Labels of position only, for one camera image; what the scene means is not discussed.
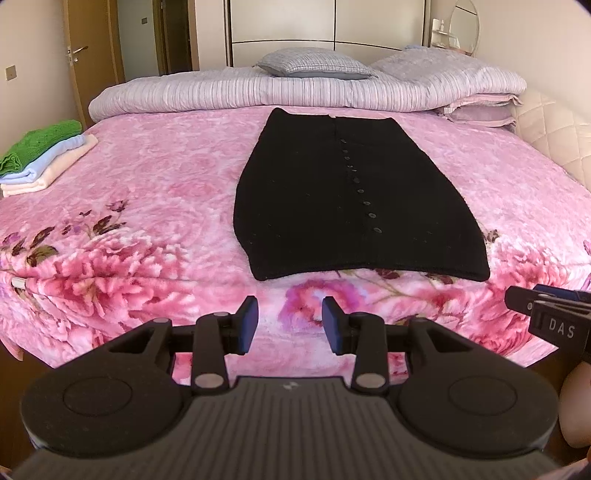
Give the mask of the person's right hand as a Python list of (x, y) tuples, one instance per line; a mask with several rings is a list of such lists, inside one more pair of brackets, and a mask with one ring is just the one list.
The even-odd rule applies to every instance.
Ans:
[(581, 362), (566, 377), (559, 395), (559, 424), (573, 448), (590, 446), (590, 364)]

